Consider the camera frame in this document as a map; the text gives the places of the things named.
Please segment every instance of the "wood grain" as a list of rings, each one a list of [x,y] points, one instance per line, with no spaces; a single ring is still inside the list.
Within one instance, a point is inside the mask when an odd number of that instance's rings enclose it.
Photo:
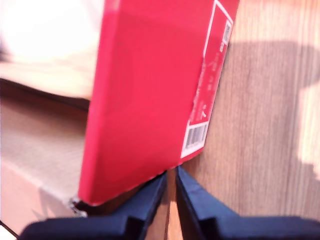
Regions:
[[[240,2],[204,152],[183,166],[241,215],[320,220],[319,26],[316,0]]]

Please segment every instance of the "cardboard box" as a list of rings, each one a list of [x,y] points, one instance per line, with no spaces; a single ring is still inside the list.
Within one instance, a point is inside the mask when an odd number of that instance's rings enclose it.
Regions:
[[[1,221],[15,233],[76,216],[87,114],[1,80]]]
[[[238,0],[111,0],[78,196],[96,206],[199,154]]]
[[[200,153],[237,6],[106,1],[89,115],[1,82],[1,220],[75,217]]]

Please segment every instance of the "wooden wall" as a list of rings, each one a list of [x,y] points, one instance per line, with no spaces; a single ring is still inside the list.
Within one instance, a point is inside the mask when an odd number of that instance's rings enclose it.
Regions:
[[[204,152],[183,166],[243,216],[320,220],[320,1],[240,1]]]

